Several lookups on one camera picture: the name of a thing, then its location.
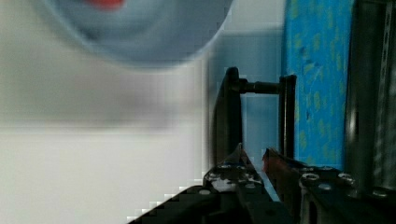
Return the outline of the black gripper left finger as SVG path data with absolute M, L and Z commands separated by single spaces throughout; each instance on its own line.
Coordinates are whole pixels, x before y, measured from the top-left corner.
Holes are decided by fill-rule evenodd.
M 203 189 L 217 195 L 233 196 L 261 195 L 265 192 L 262 178 L 241 143 L 204 175 Z

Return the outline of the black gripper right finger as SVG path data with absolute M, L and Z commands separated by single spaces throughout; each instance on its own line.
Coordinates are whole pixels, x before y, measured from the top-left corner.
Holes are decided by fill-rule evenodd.
M 324 180 L 337 187 L 348 187 L 341 171 L 329 166 L 309 166 L 301 161 L 285 157 L 273 148 L 267 148 L 262 156 L 262 170 L 267 174 L 280 201 L 286 206 L 293 218 L 301 217 L 302 190 L 300 179 L 304 174 L 317 175 L 311 183 Z

